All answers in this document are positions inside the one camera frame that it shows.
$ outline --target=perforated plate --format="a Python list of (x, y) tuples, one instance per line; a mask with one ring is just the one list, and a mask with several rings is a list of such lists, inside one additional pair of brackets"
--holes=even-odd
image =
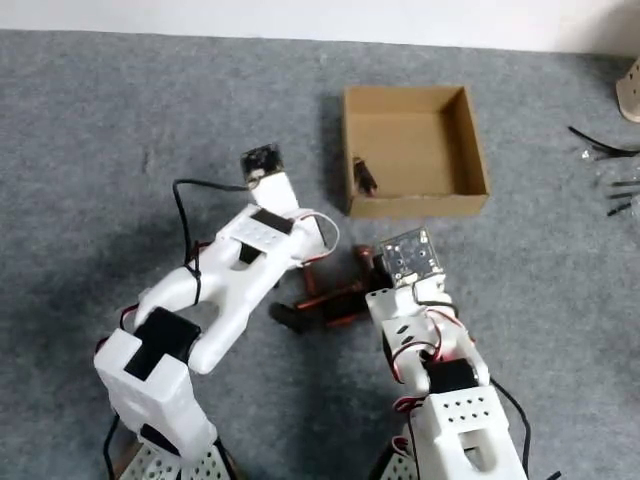
[(253, 218), (243, 218), (236, 222), (229, 229), (228, 235), (266, 253), (288, 238), (286, 233), (279, 232)]
[(380, 480), (417, 480), (415, 462), (408, 457), (394, 453)]
[[(120, 480), (175, 480), (180, 465), (168, 460), (143, 446), (124, 471)], [(181, 480), (230, 480), (220, 451), (214, 445), (206, 453), (200, 464), (182, 470)]]

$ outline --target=open cardboard box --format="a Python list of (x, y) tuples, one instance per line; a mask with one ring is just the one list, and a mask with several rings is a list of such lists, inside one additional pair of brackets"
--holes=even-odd
[[(344, 97), (349, 215), (472, 215), (489, 182), (464, 87), (350, 87)], [(373, 175), (360, 191), (354, 159)]]

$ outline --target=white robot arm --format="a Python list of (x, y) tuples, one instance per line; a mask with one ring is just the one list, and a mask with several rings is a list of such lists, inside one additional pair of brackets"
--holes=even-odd
[[(181, 465), (200, 462), (217, 440), (194, 398), (189, 368), (209, 373), (287, 270), (330, 253), (314, 218), (322, 215), (299, 208), (277, 150), (256, 149), (243, 162), (258, 205), (248, 205), (190, 264), (143, 292), (135, 333), (117, 329), (94, 358), (122, 422)], [(173, 313), (200, 301), (219, 308), (205, 331)]]
[[(380, 247), (393, 288), (369, 293), (367, 304), (394, 377), (407, 389), (395, 407), (408, 414), (406, 452), (418, 478), (526, 480), (489, 370), (456, 318), (426, 229)], [(398, 467), (389, 462), (381, 478), (399, 478)]]

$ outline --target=black wire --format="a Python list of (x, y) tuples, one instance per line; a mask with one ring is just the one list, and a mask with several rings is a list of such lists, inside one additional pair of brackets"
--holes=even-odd
[(180, 191), (178, 187), (180, 185), (196, 185), (199, 187), (214, 188), (216, 190), (222, 190), (224, 192), (246, 192), (249, 187), (243, 185), (224, 185), (222, 183), (207, 182), (204, 180), (197, 180), (194, 178), (178, 178), (173, 181), (171, 189), (173, 190), (173, 198), (176, 200), (176, 206), (178, 207), (178, 213), (180, 214), (180, 223), (182, 224), (182, 233), (184, 235), (184, 263), (189, 263), (189, 253), (191, 252), (191, 232), (189, 231), (189, 221), (187, 220), (187, 213), (180, 198)]
[(640, 153), (640, 150), (626, 150), (624, 148), (612, 147), (611, 145), (607, 145), (606, 143), (602, 143), (595, 138), (590, 137), (589, 135), (581, 132), (577, 128), (569, 127), (569, 131), (574, 135), (582, 138), (590, 142), (596, 150), (600, 150), (601, 152), (608, 153), (612, 157), (634, 157)]
[(102, 446), (102, 455), (104, 455), (104, 463), (107, 465), (109, 480), (115, 480), (116, 478), (116, 474), (113, 471), (113, 463), (111, 462), (111, 456), (109, 455), (109, 445), (111, 445), (111, 440), (113, 440), (113, 434), (116, 432), (116, 428), (118, 428), (118, 423), (120, 423), (120, 415), (116, 413), (113, 416), (113, 422), (111, 422), (111, 427), (109, 428), (107, 437), (104, 439), (104, 445)]
[(413, 447), (413, 460), (416, 462), (416, 476), (418, 477), (418, 480), (420, 480), (420, 462), (418, 462), (418, 450), (416, 449), (416, 437), (413, 435), (413, 427), (411, 426), (411, 411), (409, 411), (409, 413), (407, 414), (407, 426), (409, 427), (409, 435), (411, 436), (411, 446)]
[(527, 418), (527, 414), (524, 409), (520, 406), (518, 401), (515, 399), (513, 395), (511, 395), (506, 388), (500, 385), (495, 378), (491, 378), (491, 383), (496, 387), (500, 393), (502, 393), (507, 400), (511, 402), (511, 404), (515, 407), (515, 409), (520, 414), (520, 418), (522, 419), (522, 423), (524, 424), (524, 446), (522, 447), (522, 469), (524, 470), (525, 475), (529, 478), (529, 451), (531, 449), (531, 424), (529, 423), (529, 419)]
[(436, 300), (418, 300), (418, 292), (416, 292), (415, 283), (411, 286), (411, 295), (413, 296), (413, 301), (416, 302), (418, 305), (422, 305), (424, 307), (447, 307), (453, 310), (453, 314), (455, 315), (456, 318), (460, 316), (459, 315), (460, 311), (458, 310), (458, 307), (453, 303), (438, 302)]
[[(205, 180), (197, 180), (194, 178), (179, 178), (173, 181), (171, 189), (173, 191), (173, 198), (176, 201), (178, 207), (178, 214), (180, 215), (180, 223), (182, 224), (182, 234), (184, 236), (184, 267), (191, 273), (196, 280), (196, 296), (193, 302), (197, 305), (200, 301), (200, 291), (202, 290), (202, 282), (200, 280), (200, 246), (196, 241), (193, 245), (191, 243), (191, 232), (189, 230), (189, 220), (187, 219), (187, 212), (184, 209), (182, 198), (180, 197), (180, 191), (178, 187), (180, 185), (196, 185), (198, 187), (214, 188), (216, 190), (222, 190), (224, 192), (246, 192), (249, 187), (242, 185), (224, 185), (222, 183), (208, 182)], [(194, 250), (195, 268), (189, 265), (191, 261), (191, 251)]]

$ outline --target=white wall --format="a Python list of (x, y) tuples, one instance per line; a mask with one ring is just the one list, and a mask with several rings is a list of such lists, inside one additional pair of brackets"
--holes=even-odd
[(0, 28), (640, 55), (640, 0), (0, 0)]

